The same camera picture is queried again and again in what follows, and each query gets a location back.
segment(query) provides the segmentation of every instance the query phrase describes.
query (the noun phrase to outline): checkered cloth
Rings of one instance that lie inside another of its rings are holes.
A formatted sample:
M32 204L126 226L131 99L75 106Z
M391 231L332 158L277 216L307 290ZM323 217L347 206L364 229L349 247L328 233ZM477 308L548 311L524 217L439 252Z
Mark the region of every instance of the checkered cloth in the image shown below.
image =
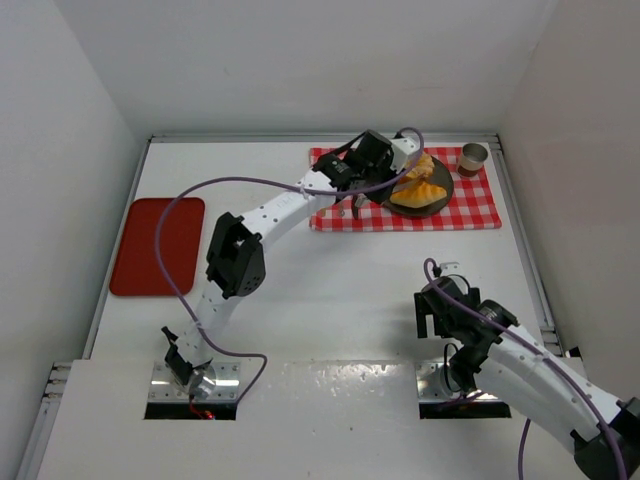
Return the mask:
M312 148L311 164L330 152L330 148ZM309 225L323 232L383 232L424 230L474 230L500 228L502 221L491 195L484 168L473 178L455 173L460 147L433 147L424 151L444 163L453 177L454 192L451 201L440 212L430 217L404 217L380 205L367 202L358 210L359 219L351 214L353 198L313 215Z

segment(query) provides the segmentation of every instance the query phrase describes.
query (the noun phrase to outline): white table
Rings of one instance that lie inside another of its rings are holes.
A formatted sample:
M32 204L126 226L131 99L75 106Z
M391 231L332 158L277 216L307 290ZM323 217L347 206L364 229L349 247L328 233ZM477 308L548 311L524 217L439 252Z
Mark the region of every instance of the white table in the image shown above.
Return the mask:
M171 197L225 175L295 182L310 147L337 143L154 142L135 198ZM486 168L501 229L340 234L302 224L277 243L266 281L218 338L270 359L235 422L143 420L153 362L167 348L160 328L178 330L187 315L173 298L106 294L90 359L73 365L38 478L515 478L524 419L514 412L502 420L419 420L413 368L442 355L441 340L416 338L412 294L425 283L427 256L460 262L483 297L540 337L540 305L493 160ZM192 304L217 217L276 193L225 184L194 194L206 213ZM243 362L244 384L257 366ZM528 479L582 478L571 456L535 427L526 471Z

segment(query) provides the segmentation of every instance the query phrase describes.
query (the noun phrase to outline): metal cup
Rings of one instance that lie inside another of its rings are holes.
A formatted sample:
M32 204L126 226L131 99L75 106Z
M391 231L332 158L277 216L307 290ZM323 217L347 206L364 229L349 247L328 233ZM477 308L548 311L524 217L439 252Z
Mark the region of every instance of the metal cup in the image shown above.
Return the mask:
M462 147L462 153L458 157L456 171L463 177L473 177L480 171L487 158L489 152L486 148L477 143L467 143Z

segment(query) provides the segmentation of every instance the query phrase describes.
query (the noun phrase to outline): plate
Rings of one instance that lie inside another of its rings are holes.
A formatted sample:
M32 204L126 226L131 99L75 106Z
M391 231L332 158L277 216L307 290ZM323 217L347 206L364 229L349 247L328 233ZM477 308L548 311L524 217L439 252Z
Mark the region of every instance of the plate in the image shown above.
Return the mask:
M393 213L397 213L398 215L404 215L405 217L428 217L435 213L438 213L444 207L447 206L451 197L453 196L453 177L449 172L449 169L438 160L436 157L431 156L433 158L433 175L429 177L429 183L432 185L438 185L443 187L447 191L447 196L442 200L438 200L435 203L427 205L426 207L420 208L410 208L404 207L402 205L395 205L391 203L389 200L384 202L382 205Z

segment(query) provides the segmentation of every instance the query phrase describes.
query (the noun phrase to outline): white enclosure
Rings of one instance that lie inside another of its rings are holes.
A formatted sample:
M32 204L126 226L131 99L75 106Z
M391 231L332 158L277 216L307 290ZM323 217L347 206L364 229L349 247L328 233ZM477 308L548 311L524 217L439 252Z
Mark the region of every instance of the white enclosure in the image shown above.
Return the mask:
M555 0L57 0L137 133L495 131Z
M639 21L636 0L3 0L0 480L162 132L498 132L564 346L638 396Z

